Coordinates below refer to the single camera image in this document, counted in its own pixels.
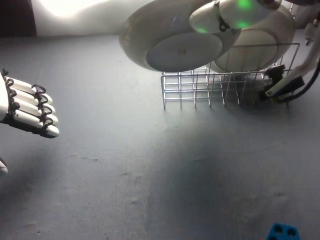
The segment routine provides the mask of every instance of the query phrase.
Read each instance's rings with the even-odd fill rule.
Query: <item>robotic hand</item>
[[[52,106],[52,98],[46,89],[30,85],[0,72],[0,123],[38,134],[45,138],[56,138],[58,118]],[[0,158],[0,176],[7,174],[6,163]]]

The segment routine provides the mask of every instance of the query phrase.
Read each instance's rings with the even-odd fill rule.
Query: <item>gray table surface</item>
[[[0,126],[0,239],[263,240],[274,222],[319,238],[319,82],[289,108],[164,111],[160,74],[116,36],[2,39],[0,56],[60,121],[56,139]]]

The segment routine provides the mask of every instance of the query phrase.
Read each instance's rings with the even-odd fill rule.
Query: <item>metal wire rack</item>
[[[284,64],[285,66],[289,66],[284,70],[284,74],[288,74],[292,70],[300,47],[299,43],[233,46],[231,49],[258,47],[265,49],[266,47],[288,45],[289,50],[285,56],[269,65]],[[258,91],[271,81],[265,75],[266,68],[260,71],[226,72],[228,63],[227,58],[223,73],[213,72],[211,70],[211,63],[210,65],[186,72],[162,72],[161,89],[164,109],[166,109],[167,102],[172,101],[179,101],[181,108],[184,101],[194,101],[195,107],[197,107],[199,101],[207,101],[211,107],[213,100],[216,99],[222,100],[225,107],[227,106],[228,100],[233,100],[239,105],[244,102],[248,103],[248,101],[250,101],[251,104],[255,104],[258,99]]]

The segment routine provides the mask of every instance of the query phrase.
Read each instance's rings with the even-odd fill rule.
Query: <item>green light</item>
[[[237,23],[236,25],[239,29],[243,29],[249,26],[249,23],[245,22],[245,21],[240,21]]]
[[[237,5],[241,9],[251,9],[252,8],[251,0],[238,0]]]
[[[207,33],[207,30],[204,27],[199,27],[196,31],[198,33],[201,33],[201,34],[206,34]]]

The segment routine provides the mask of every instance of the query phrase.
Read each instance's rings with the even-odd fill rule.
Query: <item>black cable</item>
[[[317,80],[317,77],[320,73],[320,58],[319,61],[317,63],[316,69],[313,73],[313,76],[311,77],[310,81],[305,85],[305,87],[299,91],[297,94],[292,95],[292,96],[287,96],[284,99],[278,100],[278,103],[287,103],[290,102],[292,100],[295,100],[297,98],[300,98],[303,94],[305,94],[310,88],[311,86],[315,83],[315,81]]]

